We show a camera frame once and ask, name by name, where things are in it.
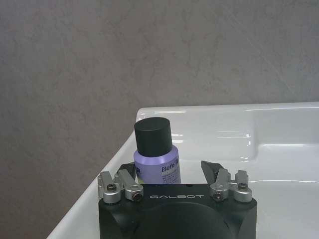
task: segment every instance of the silver gripper bracket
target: silver gripper bracket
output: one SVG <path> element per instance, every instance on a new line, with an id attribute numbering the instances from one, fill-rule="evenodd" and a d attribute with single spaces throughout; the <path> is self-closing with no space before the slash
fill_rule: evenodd
<path id="1" fill-rule="evenodd" d="M 99 198 L 107 204 L 114 204 L 121 200 L 121 191 L 125 198 L 138 202 L 143 198 L 143 186 L 137 184 L 126 169 L 121 169 L 112 180 L 110 172 L 101 172 L 98 176 Z"/>
<path id="2" fill-rule="evenodd" d="M 217 202 L 228 198 L 232 191 L 238 202 L 249 203 L 252 200 L 252 191 L 248 187 L 246 171 L 238 170 L 235 180 L 231 180 L 230 173 L 218 163 L 201 162 L 203 173 L 209 184 L 210 196 Z"/>

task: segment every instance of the bottle label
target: bottle label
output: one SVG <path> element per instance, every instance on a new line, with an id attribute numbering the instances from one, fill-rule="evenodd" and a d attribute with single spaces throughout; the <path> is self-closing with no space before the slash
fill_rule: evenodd
<path id="1" fill-rule="evenodd" d="M 176 157 L 172 163 L 168 163 L 161 168 L 161 177 L 164 184 L 180 183 L 179 159 Z"/>
<path id="2" fill-rule="evenodd" d="M 135 162 L 138 181 L 141 184 L 179 184 L 179 158 L 160 165 L 142 165 Z"/>

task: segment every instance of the bottle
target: bottle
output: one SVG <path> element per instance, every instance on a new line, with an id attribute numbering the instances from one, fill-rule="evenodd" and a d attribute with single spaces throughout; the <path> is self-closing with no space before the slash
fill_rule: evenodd
<path id="1" fill-rule="evenodd" d="M 178 149 L 172 144 L 169 120 L 142 119 L 134 125 L 137 151 L 134 162 L 141 184 L 180 183 Z"/>

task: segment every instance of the white sink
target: white sink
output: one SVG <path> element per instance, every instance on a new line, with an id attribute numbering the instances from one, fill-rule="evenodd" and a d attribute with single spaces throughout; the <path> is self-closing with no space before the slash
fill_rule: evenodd
<path id="1" fill-rule="evenodd" d="M 318 238 L 319 102 L 144 108 L 137 120 L 153 116 L 171 122 L 182 183 L 205 183 L 201 160 L 247 170 L 258 239 Z M 114 174 L 135 150 L 132 134 L 103 170 Z M 95 180 L 48 238 L 98 239 L 97 202 Z"/>

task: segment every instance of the black bottle cap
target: black bottle cap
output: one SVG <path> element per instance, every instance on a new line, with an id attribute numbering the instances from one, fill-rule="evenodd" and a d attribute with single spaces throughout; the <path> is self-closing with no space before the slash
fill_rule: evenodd
<path id="1" fill-rule="evenodd" d="M 173 144 L 168 119 L 146 118 L 136 122 L 134 130 L 139 154 L 145 157 L 158 157 L 171 151 Z"/>

